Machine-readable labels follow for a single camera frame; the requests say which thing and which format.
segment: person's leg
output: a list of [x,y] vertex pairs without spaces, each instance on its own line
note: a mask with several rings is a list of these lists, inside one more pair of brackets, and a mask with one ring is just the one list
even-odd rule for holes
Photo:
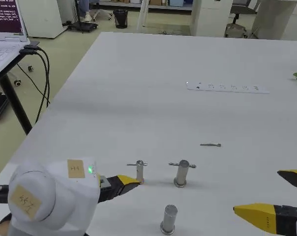
[[85,17],[86,13],[89,12],[89,0],[79,1],[80,16]]

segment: tape label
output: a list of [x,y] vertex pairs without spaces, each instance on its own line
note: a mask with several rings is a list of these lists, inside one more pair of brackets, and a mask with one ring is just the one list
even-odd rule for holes
[[19,209],[21,209],[31,220],[35,217],[41,206],[41,201],[23,186],[17,185],[10,197]]
[[68,160],[69,178],[85,178],[83,160]]

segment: shelf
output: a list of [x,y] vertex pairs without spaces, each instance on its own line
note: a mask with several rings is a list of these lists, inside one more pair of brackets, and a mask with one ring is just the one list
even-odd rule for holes
[[[124,6],[124,7],[134,7],[141,8],[140,3],[123,3],[123,2],[112,2],[112,1],[100,1],[99,5],[101,6]],[[182,11],[191,11],[192,4],[184,4],[183,7],[180,6],[155,6],[149,5],[151,9],[166,9],[166,10],[182,10]]]

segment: laptop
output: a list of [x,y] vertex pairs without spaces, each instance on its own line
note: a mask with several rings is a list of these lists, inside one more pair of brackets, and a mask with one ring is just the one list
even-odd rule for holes
[[17,0],[0,0],[0,72],[29,43]]

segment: cardboard box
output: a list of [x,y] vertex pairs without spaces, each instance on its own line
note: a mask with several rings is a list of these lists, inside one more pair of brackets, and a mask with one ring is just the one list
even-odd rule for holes
[[161,6],[162,5],[162,0],[150,0],[149,4],[150,5]]

